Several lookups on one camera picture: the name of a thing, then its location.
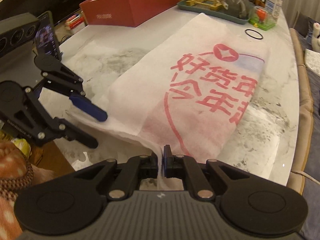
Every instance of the black ring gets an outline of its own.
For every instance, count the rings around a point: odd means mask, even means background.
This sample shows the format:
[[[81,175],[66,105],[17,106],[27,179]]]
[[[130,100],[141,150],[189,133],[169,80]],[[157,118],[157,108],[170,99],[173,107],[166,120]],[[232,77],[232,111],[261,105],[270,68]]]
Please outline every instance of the black ring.
[[[256,37],[254,37],[254,36],[251,36],[250,34],[248,34],[248,33],[247,33],[247,31],[253,31],[253,32],[255,32],[255,33],[259,34],[259,35],[261,36],[261,38],[256,38]],[[256,39],[256,40],[262,40],[262,39],[263,39],[262,34],[261,34],[261,33],[258,33],[258,32],[257,32],[257,31],[255,31],[255,30],[252,30],[252,29],[246,29],[244,32],[245,32],[245,34],[247,34],[248,36],[250,36],[251,38],[254,38],[254,39]]]

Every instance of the smartphone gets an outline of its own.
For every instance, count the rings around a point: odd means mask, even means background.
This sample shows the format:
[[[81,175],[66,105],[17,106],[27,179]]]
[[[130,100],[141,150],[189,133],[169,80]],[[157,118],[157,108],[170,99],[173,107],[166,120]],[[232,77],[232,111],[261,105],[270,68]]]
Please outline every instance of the smartphone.
[[[40,20],[40,26],[35,37],[38,54],[52,55],[61,61],[59,41],[54,33],[52,13],[46,11],[38,19]]]

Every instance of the red box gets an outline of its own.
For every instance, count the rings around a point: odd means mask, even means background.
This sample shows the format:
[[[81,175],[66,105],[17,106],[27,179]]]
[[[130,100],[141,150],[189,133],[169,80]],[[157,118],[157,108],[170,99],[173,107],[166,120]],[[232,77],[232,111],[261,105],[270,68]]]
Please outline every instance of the red box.
[[[179,0],[87,0],[80,4],[88,24],[136,27]]]

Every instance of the non-woven fabric bag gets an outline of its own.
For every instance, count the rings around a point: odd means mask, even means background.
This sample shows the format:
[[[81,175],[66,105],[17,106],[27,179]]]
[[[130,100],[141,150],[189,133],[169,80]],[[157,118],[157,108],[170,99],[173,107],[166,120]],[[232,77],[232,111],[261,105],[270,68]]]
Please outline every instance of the non-woven fabric bag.
[[[263,43],[232,35],[199,14],[121,75],[101,98],[108,119],[82,123],[138,141],[161,160],[164,145],[198,162],[216,158],[257,86],[268,58]]]

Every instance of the red circle logo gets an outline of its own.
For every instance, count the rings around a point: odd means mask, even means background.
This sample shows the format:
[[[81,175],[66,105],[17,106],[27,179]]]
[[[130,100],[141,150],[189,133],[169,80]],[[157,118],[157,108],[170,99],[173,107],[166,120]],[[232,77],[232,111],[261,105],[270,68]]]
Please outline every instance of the red circle logo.
[[[227,62],[236,61],[239,58],[239,54],[224,44],[217,44],[213,47],[214,55],[217,59]]]

